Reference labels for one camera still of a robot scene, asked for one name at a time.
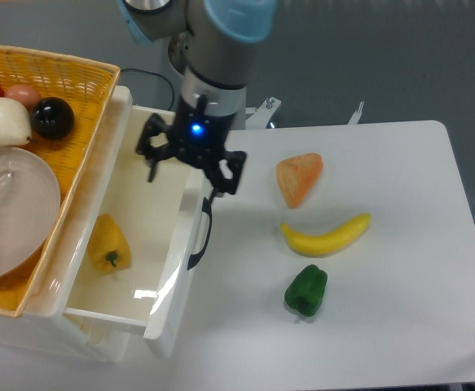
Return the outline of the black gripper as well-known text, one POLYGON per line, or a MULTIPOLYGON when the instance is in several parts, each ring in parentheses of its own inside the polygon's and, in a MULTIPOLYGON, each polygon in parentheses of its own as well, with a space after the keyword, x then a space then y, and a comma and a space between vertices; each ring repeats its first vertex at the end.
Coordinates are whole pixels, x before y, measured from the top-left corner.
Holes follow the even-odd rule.
POLYGON ((235 113, 215 115, 209 113, 212 107, 208 94, 202 93, 194 98, 193 106, 180 99, 172 125, 156 113, 150 115, 135 147, 136 154, 144 157, 149 168, 148 182, 155 179, 163 160, 177 158, 199 169, 203 161, 205 177, 212 185, 209 203, 217 197, 236 194, 247 154, 225 147, 235 113), (153 143, 158 136, 165 137, 161 145, 153 143))

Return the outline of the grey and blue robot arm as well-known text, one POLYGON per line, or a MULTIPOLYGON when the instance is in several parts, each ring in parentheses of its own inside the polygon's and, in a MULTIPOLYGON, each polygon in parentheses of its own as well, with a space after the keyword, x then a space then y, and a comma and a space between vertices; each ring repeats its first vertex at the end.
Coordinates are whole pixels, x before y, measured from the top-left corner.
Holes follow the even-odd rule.
POLYGON ((175 117, 145 123, 136 152, 156 176, 159 162, 175 158, 202 171, 213 196, 233 195, 246 153, 228 151, 228 134, 245 124, 246 86, 262 42, 272 30, 275 1, 121 1, 137 40, 185 34, 187 50, 175 117))

